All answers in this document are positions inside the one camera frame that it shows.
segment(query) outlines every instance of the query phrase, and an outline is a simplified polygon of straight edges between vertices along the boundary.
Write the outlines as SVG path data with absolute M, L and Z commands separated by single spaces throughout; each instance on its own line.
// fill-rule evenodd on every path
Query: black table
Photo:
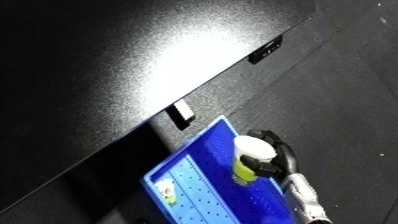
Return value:
M 0 211 L 305 19 L 311 0 L 3 0 Z

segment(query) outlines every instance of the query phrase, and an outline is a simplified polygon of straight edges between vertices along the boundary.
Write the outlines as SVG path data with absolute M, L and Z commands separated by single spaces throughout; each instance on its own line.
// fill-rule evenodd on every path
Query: blue container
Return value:
M 293 223 L 272 179 L 258 178 L 250 187 L 232 180 L 236 135 L 221 116 L 144 176 L 146 191 L 171 223 Z M 174 199 L 166 200 L 161 182 L 173 185 Z

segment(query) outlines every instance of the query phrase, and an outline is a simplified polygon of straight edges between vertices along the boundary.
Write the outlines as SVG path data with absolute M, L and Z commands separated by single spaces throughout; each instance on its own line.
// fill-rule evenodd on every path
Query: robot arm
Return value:
M 298 162 L 293 150 L 271 131 L 249 131 L 249 136 L 262 139 L 272 145 L 277 156 L 271 163 L 242 156 L 241 162 L 257 176 L 273 177 L 281 186 L 286 204 L 300 224 L 331 224 L 318 196 L 304 175 L 298 172 Z

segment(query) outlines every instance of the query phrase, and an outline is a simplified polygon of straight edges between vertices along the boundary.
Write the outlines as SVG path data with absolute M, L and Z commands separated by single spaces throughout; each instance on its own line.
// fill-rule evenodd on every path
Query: metal bracket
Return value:
M 195 120 L 195 114 L 183 99 L 168 107 L 166 112 L 181 131 L 189 127 Z
M 278 36 L 277 38 L 273 39 L 271 42 L 267 43 L 266 45 L 262 46 L 261 48 L 257 49 L 255 52 L 249 55 L 249 62 L 253 65 L 257 64 L 265 57 L 270 55 L 272 52 L 276 51 L 278 48 L 281 47 L 283 41 L 282 35 Z

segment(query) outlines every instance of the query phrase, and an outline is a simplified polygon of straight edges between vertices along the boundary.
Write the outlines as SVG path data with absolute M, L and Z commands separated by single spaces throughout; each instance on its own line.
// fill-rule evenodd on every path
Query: cup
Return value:
M 258 138 L 246 135 L 239 135 L 234 138 L 232 178 L 237 184 L 248 186 L 257 179 L 257 176 L 240 161 L 242 155 L 250 156 L 260 162 L 271 162 L 276 156 L 276 152 L 270 144 Z

